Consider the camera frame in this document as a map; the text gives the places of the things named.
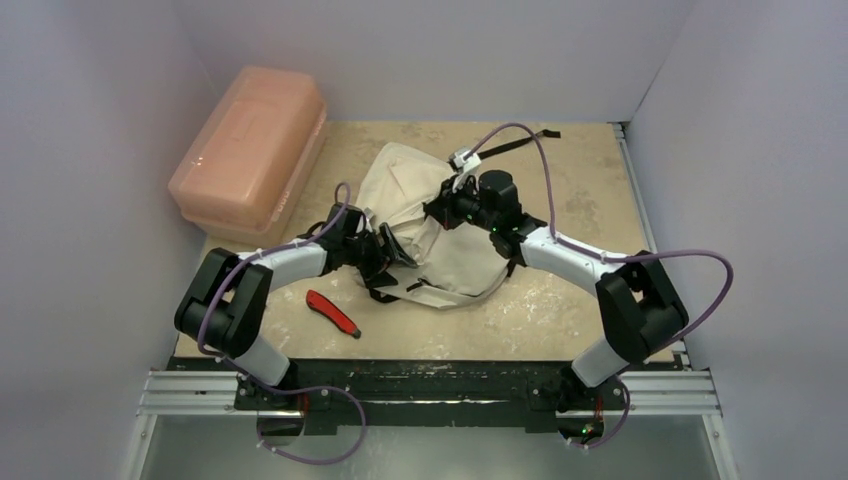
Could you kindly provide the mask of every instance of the fabric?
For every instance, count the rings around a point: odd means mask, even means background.
[[[481,301],[507,276],[507,260],[495,252],[487,232],[472,225],[443,229],[425,217],[442,182],[453,175],[447,162],[399,143],[377,155],[355,205],[369,208],[376,228],[386,222],[418,268],[398,265],[388,273],[398,285],[377,290],[439,309]]]

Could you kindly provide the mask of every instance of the wooden table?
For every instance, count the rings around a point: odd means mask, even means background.
[[[437,158],[471,146],[498,123],[337,122],[286,229],[288,241],[326,218],[333,189],[347,181],[356,198],[371,162],[387,142],[399,142]],[[562,132],[544,139],[550,162],[557,229],[598,247],[624,253],[645,248],[631,187],[613,129],[606,124],[531,124]],[[525,136],[508,130],[491,146]],[[535,147],[492,157],[486,169],[509,171],[526,211],[549,218],[542,165]],[[209,238],[206,251],[255,247]],[[262,334],[290,357],[418,360],[570,360],[602,335],[595,299],[551,274],[518,268],[483,303],[449,311],[398,301],[379,304],[342,268],[271,294]],[[314,289],[338,305],[362,330],[355,340],[305,303]],[[199,355],[193,340],[181,336],[179,356]],[[669,352],[657,359],[670,360]]]

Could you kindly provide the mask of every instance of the purple cable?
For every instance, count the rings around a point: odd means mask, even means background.
[[[683,330],[678,332],[676,335],[671,337],[671,340],[669,340],[665,345],[663,345],[661,348],[659,348],[658,351],[662,350],[663,348],[668,347],[672,343],[680,340],[684,336],[691,333],[693,330],[698,328],[699,325],[704,323],[704,320],[706,320],[710,315],[712,315],[713,312],[715,312],[715,310],[718,308],[718,306],[721,304],[721,302],[724,301],[724,297],[727,296],[727,292],[730,291],[730,286],[733,284],[733,266],[730,264],[730,261],[724,255],[722,255],[720,253],[713,252],[712,250],[686,249],[686,250],[670,250],[670,251],[667,251],[667,252],[651,253],[651,254],[647,254],[647,255],[633,255],[633,256],[627,256],[627,257],[604,257],[603,255],[601,255],[599,253],[593,252],[592,250],[581,247],[580,245],[576,245],[572,242],[569,242],[568,240],[561,238],[557,234],[557,231],[556,231],[556,216],[555,216],[555,212],[554,212],[554,195],[553,195],[553,187],[551,186],[551,172],[550,172],[550,169],[548,168],[548,158],[547,158],[547,156],[545,156],[545,149],[544,149],[544,147],[542,147],[542,142],[539,141],[539,137],[537,137],[536,134],[533,133],[533,130],[531,130],[526,125],[523,125],[521,123],[505,123],[505,124],[495,128],[494,130],[489,132],[488,135],[483,137],[482,140],[477,142],[477,145],[475,145],[474,148],[471,149],[471,152],[469,152],[469,155],[476,152],[477,150],[479,150],[483,146],[483,144],[488,142],[489,139],[494,137],[498,132],[500,132],[501,130],[504,130],[506,128],[509,128],[509,127],[517,127],[517,128],[524,130],[525,132],[529,133],[530,138],[533,139],[533,142],[536,144],[536,148],[539,150],[539,157],[541,157],[541,159],[542,159],[542,167],[545,170],[545,184],[548,188],[548,208],[550,209],[550,215],[551,215],[551,221],[550,221],[549,228],[550,228],[551,236],[556,239],[556,242],[558,244],[560,244],[560,245],[562,245],[566,248],[569,248],[571,250],[574,250],[575,252],[582,253],[583,255],[587,255],[591,258],[599,260],[602,263],[639,263],[639,262],[643,262],[643,261],[646,261],[646,260],[661,260],[661,259],[664,259],[664,258],[700,256],[700,257],[714,258],[714,259],[718,260],[719,262],[721,262],[722,265],[724,265],[724,268],[727,271],[727,276],[725,277],[724,285],[721,287],[721,290],[719,290],[718,295],[716,295],[715,300],[713,300],[713,302],[706,308],[706,310],[704,310],[704,313],[702,313],[694,322],[690,323],[686,328],[684,328]],[[600,441],[595,442],[594,444],[590,445],[589,448],[595,448],[595,447],[603,445],[604,443],[607,442],[607,440],[612,438],[613,435],[618,433],[618,431],[621,429],[622,425],[624,425],[624,421],[627,419],[627,413],[630,411],[630,392],[626,390],[627,389],[626,386],[624,388],[625,388],[625,395],[627,396],[627,398],[625,399],[625,410],[624,410],[624,414],[621,416],[621,420],[618,421],[615,428],[613,428],[613,430],[609,434],[604,435],[604,437]]]
[[[212,356],[215,356],[215,357],[223,357],[220,353],[215,352],[213,350],[209,350],[209,349],[206,348],[206,346],[205,346],[206,331],[209,328],[209,319],[212,316],[212,312],[215,311],[215,307],[218,306],[218,302],[221,301],[221,298],[223,298],[224,294],[227,292],[227,289],[228,289],[230,283],[233,281],[233,279],[236,277],[236,275],[242,269],[244,269],[245,266],[247,266],[248,264],[250,264],[254,260],[262,258],[263,256],[271,255],[273,253],[282,252],[282,251],[285,251],[285,250],[290,250],[292,248],[298,248],[298,247],[301,247],[301,246],[304,246],[304,245],[309,245],[310,243],[314,242],[315,240],[318,240],[319,238],[321,238],[325,233],[327,233],[327,231],[329,231],[331,228],[333,228],[333,226],[336,224],[336,222],[339,221],[339,218],[341,218],[342,214],[344,213],[345,210],[347,210],[347,207],[350,204],[350,185],[348,185],[346,182],[342,182],[342,183],[336,185],[335,200],[337,202],[339,201],[339,190],[342,187],[344,187],[344,189],[345,189],[345,199],[344,199],[344,202],[342,202],[342,208],[340,208],[339,211],[336,212],[336,214],[333,216],[333,218],[326,225],[324,225],[318,233],[316,233],[312,237],[309,237],[308,239],[304,240],[303,242],[287,243],[285,245],[279,245],[279,246],[276,246],[276,247],[271,247],[267,250],[263,250],[261,253],[254,253],[253,255],[250,255],[247,258],[243,259],[241,262],[239,262],[230,271],[230,273],[224,278],[224,281],[221,282],[221,286],[218,287],[218,290],[215,291],[215,295],[212,296],[212,300],[209,302],[209,307],[207,307],[206,314],[203,316],[203,321],[200,324],[200,329],[197,332],[197,349],[200,350],[201,353],[204,353],[206,355],[212,355]],[[332,457],[332,458],[327,458],[327,459],[304,458],[304,457],[299,457],[297,455],[293,455],[291,453],[284,452],[282,450],[277,449],[276,447],[271,447],[265,442],[261,442],[262,446],[265,447],[266,449],[268,449],[268,451],[270,451],[272,453],[276,453],[277,455],[286,457],[288,459],[294,460],[296,462],[305,463],[307,465],[331,465],[333,463],[338,463],[338,462],[341,462],[341,461],[347,459],[348,457],[353,455],[356,452],[357,449],[359,449],[360,445],[362,445],[362,441],[365,439],[365,433],[368,430],[368,427],[367,427],[366,421],[365,421],[365,410],[362,409],[362,404],[359,403],[359,400],[357,400],[356,397],[354,397],[350,392],[347,392],[345,390],[342,390],[341,388],[333,387],[333,386],[330,386],[330,385],[300,388],[300,389],[297,389],[297,390],[280,390],[280,389],[274,388],[270,385],[263,383],[262,381],[260,381],[257,378],[250,376],[250,374],[248,372],[245,372],[244,370],[239,368],[235,363],[233,363],[229,359],[224,358],[224,360],[227,363],[227,365],[229,365],[230,367],[234,368],[235,370],[247,375],[249,378],[251,378],[253,380],[253,382],[257,386],[259,386],[260,388],[262,388],[263,390],[265,390],[269,393],[273,393],[273,394],[276,394],[276,395],[299,395],[301,393],[308,393],[308,392],[314,392],[314,391],[319,391],[319,390],[328,390],[328,391],[332,391],[332,392],[338,392],[338,393],[341,393],[342,395],[346,396],[348,399],[350,399],[351,402],[353,402],[354,406],[356,406],[356,409],[359,411],[359,418],[362,420],[362,429],[359,432],[359,438],[356,439],[356,442],[353,444],[352,447],[350,447],[345,453],[343,453],[343,454],[341,454],[337,457]]]

